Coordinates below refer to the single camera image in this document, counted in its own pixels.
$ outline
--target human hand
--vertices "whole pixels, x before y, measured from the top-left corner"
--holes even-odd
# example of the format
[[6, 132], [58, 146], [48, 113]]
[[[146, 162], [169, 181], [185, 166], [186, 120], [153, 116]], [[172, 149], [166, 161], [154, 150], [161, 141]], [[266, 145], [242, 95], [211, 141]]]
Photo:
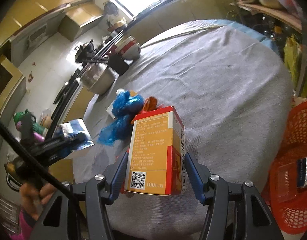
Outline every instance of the human hand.
[[35, 203], [40, 202], [42, 205], [46, 205], [56, 188], [50, 183], [44, 185], [40, 191], [38, 191], [32, 184], [24, 183], [20, 187], [21, 205], [23, 209], [34, 219], [38, 220], [39, 214]]

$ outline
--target pink sleeve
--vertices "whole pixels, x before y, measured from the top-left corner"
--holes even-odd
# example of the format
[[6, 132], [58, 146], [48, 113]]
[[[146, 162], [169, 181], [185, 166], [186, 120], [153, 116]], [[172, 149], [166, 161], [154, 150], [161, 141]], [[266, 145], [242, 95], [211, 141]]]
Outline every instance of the pink sleeve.
[[10, 236], [12, 240], [28, 240], [32, 231], [32, 227], [29, 226], [24, 219], [23, 211], [21, 210], [19, 215], [19, 224], [21, 228], [21, 234]]

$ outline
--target blue package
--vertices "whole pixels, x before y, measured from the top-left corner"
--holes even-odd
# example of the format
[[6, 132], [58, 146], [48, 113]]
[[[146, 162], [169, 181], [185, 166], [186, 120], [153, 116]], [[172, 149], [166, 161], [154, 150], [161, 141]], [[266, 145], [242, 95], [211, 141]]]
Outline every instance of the blue package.
[[116, 140], [126, 139], [132, 132], [130, 122], [143, 108], [142, 96], [130, 96], [129, 91], [120, 92], [112, 104], [112, 113], [117, 119], [101, 129], [97, 142], [112, 146]]
[[307, 187], [307, 158], [297, 160], [297, 187]]
[[64, 137], [72, 137], [78, 133], [85, 134], [84, 141], [78, 145], [62, 150], [60, 155], [63, 158], [72, 159], [84, 156], [89, 150], [87, 148], [95, 145], [82, 119], [75, 119], [67, 123], [60, 124], [58, 129], [55, 131], [56, 136], [64, 135]]

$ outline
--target shelf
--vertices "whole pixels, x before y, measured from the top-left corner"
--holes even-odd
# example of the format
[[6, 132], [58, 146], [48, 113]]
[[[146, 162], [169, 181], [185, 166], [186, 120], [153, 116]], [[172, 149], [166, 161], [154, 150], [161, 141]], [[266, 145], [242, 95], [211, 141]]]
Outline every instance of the shelf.
[[245, 9], [248, 11], [250, 10], [258, 11], [258, 12], [265, 13], [269, 16], [272, 16], [282, 21], [283, 23], [288, 24], [290, 27], [292, 27], [296, 31], [302, 33], [302, 26], [301, 26], [300, 19], [288, 13], [287, 11], [275, 10], [275, 9], [267, 8], [259, 4], [245, 4], [241, 2], [238, 2], [237, 4], [242, 9]]

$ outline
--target orange box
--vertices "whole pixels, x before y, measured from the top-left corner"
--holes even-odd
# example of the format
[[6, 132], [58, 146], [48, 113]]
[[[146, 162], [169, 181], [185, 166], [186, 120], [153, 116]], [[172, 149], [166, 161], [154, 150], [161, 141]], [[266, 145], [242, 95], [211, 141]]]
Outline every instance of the orange box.
[[184, 126], [173, 106], [137, 115], [125, 190], [178, 195], [186, 190]]

